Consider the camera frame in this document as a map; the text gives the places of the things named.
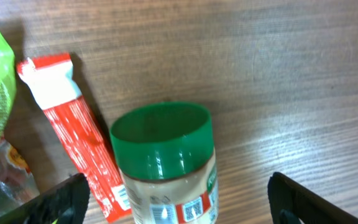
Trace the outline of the green lid spice jar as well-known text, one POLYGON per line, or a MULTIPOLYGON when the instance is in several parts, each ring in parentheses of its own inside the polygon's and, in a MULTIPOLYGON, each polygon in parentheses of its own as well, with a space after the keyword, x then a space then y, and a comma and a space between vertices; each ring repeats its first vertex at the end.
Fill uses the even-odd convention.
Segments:
POLYGON ((216 152, 204 106, 143 106, 117 119, 110 137, 136 223, 216 223, 216 152))

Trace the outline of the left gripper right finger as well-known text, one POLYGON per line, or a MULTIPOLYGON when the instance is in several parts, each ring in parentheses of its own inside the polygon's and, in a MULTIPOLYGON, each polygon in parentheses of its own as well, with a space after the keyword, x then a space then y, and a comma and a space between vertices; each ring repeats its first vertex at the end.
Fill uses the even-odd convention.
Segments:
POLYGON ((274 224, 358 224, 357 217, 280 172, 269 178, 267 193, 274 224))

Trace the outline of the red stick packet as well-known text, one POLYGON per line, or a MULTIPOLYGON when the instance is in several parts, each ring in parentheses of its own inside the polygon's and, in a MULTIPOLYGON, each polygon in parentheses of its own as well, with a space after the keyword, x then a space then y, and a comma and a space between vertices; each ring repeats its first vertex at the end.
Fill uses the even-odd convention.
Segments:
POLYGON ((73 79, 70 54, 27 58, 17 64, 63 148, 79 172, 108 222, 131 214, 131 206, 118 171, 111 144, 99 127, 79 86, 73 79))

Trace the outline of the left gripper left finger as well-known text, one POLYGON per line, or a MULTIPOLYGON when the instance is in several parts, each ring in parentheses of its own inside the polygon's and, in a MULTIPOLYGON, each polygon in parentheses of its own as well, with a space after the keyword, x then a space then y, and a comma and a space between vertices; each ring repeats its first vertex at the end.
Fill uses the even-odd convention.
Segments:
POLYGON ((0 216, 0 224, 83 224, 90 187, 78 173, 0 216))

